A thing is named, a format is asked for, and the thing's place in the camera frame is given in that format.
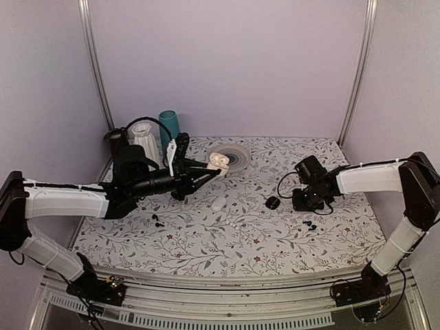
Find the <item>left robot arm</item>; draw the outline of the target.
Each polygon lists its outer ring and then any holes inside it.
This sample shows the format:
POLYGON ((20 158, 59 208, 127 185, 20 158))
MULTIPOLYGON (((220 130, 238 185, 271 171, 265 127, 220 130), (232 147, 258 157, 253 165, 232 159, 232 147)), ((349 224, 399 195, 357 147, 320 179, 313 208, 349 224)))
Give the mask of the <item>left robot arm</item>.
POLYGON ((121 219, 137 208, 142 197, 171 193, 182 200, 220 175, 219 169, 186 159, 176 149, 169 146, 171 161, 168 168, 160 168, 140 145, 115 147, 112 180, 91 185, 38 182, 12 171, 1 187, 1 250, 28 256, 58 272, 87 298, 97 298, 102 283, 87 258, 30 229, 28 220, 49 216, 121 219))

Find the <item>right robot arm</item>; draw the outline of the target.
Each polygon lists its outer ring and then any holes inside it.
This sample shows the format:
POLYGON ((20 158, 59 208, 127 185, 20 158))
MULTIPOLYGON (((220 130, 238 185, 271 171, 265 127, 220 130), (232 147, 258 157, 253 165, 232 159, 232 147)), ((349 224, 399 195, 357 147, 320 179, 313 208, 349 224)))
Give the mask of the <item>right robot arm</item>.
POLYGON ((314 156, 295 166, 303 188, 292 192, 294 210, 314 212, 330 206, 335 197, 351 193, 398 192, 404 197, 403 218, 380 252, 361 272, 361 279, 336 285, 333 292, 355 291, 362 300, 389 293, 388 273, 409 255, 439 222, 439 174, 426 154, 403 159, 325 169, 314 156))

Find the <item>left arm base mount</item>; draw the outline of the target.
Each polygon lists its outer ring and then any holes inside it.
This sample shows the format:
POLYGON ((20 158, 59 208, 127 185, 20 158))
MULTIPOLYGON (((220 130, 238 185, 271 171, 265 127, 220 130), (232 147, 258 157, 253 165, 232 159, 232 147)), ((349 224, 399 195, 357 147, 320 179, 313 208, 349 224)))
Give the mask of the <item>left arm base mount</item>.
POLYGON ((66 292, 84 300, 121 307, 127 286, 114 280, 100 280, 95 275, 83 274, 68 284, 66 292))

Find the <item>small white case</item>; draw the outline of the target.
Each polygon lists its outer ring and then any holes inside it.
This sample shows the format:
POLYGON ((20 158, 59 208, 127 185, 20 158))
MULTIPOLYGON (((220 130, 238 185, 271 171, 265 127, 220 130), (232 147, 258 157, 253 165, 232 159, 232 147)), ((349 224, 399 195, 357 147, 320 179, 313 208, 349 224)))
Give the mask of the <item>small white case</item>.
POLYGON ((223 154, 220 153, 211 153, 209 154, 209 162, 207 165, 207 169, 210 170, 221 170, 219 176, 224 177, 229 170, 229 162, 230 159, 223 154))

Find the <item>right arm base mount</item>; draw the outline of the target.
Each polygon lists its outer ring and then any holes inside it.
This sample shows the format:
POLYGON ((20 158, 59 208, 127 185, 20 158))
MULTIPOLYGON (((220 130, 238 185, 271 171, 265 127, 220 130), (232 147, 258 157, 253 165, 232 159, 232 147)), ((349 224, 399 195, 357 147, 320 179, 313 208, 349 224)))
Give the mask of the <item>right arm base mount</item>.
POLYGON ((337 307, 363 303, 390 293, 390 285, 383 276, 362 276, 355 281, 342 280, 334 283, 329 290, 337 307))

